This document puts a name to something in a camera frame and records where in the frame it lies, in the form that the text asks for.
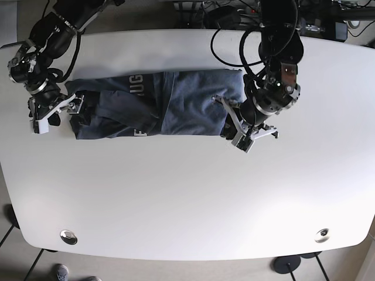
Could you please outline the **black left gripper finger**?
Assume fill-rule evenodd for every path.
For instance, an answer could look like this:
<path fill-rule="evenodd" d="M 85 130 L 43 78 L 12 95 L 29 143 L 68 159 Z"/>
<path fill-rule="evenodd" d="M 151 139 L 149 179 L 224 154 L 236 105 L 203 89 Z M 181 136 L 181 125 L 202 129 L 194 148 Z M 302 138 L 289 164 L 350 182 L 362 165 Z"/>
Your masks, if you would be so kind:
<path fill-rule="evenodd" d="M 233 140 L 237 134 L 237 129 L 232 122 L 226 121 L 220 136 L 226 140 Z"/>

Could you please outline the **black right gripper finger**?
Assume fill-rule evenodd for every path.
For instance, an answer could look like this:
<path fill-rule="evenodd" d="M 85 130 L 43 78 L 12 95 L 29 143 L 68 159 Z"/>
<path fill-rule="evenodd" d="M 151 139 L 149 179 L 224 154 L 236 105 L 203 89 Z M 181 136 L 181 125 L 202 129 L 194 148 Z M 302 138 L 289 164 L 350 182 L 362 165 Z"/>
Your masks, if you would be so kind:
<path fill-rule="evenodd" d="M 50 126 L 60 126 L 61 119 L 59 114 L 53 114 L 48 118 L 48 123 Z"/>
<path fill-rule="evenodd" d="M 95 107 L 85 107 L 81 109 L 78 114 L 72 115 L 70 118 L 71 126 L 89 126 L 91 124 L 91 119 L 95 114 Z"/>

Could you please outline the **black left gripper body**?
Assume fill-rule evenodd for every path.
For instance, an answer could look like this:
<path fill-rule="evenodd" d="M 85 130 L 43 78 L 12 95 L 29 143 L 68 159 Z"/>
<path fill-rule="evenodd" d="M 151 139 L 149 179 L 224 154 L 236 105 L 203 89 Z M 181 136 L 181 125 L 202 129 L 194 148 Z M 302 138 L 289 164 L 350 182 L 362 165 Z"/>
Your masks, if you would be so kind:
<path fill-rule="evenodd" d="M 257 140 L 267 135 L 277 138 L 277 128 L 269 126 L 266 120 L 279 111 L 278 105 L 267 97 L 250 96 L 241 102 L 236 95 L 212 96 L 212 135 L 220 136 L 226 121 L 232 122 L 237 133 Z"/>

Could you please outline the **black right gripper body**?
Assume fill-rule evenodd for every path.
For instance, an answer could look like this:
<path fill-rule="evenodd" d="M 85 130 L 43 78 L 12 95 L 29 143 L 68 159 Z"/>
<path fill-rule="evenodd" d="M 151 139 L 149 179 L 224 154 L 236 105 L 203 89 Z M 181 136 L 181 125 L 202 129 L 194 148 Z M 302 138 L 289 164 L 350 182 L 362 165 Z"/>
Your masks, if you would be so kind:
<path fill-rule="evenodd" d="M 62 111 L 66 111 L 69 115 L 77 115 L 83 107 L 85 95 L 85 91 L 68 95 L 60 94 L 49 105 L 42 105 L 35 97 L 31 97 L 28 101 L 29 118 L 41 120 L 44 117 L 50 118 L 53 114 L 59 116 Z"/>

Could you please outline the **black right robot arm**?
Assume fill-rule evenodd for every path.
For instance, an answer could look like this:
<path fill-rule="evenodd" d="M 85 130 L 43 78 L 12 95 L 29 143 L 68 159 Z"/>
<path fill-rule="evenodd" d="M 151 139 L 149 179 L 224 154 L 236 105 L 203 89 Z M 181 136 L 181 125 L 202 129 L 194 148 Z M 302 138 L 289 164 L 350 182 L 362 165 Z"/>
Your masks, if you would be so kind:
<path fill-rule="evenodd" d="M 81 36 L 88 24 L 107 6 L 122 4 L 123 1 L 57 1 L 52 12 L 43 13 L 29 38 L 8 62 L 10 79 L 23 84 L 30 94 L 29 117 L 35 133 L 42 134 L 50 125 L 60 125 L 62 110 L 78 109 L 82 99 L 75 94 L 64 95 L 59 84 L 73 71 Z M 51 67 L 54 60 L 67 52 L 73 39 L 76 39 L 76 48 L 68 70 Z"/>

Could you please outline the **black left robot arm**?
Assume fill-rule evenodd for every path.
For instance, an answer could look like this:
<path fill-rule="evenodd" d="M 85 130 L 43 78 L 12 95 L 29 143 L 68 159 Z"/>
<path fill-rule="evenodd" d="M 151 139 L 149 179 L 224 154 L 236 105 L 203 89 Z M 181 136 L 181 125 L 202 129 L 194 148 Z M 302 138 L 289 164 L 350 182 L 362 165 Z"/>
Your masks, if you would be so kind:
<path fill-rule="evenodd" d="M 247 125 L 248 134 L 265 129 L 269 117 L 291 108 L 300 96 L 296 76 L 304 47 L 298 31 L 299 7 L 299 1 L 260 1 L 259 26 L 248 28 L 240 39 L 246 100 L 232 108 L 234 116 Z M 257 74 L 244 54 L 246 40 L 256 30 L 261 33 L 258 54 L 264 66 Z"/>

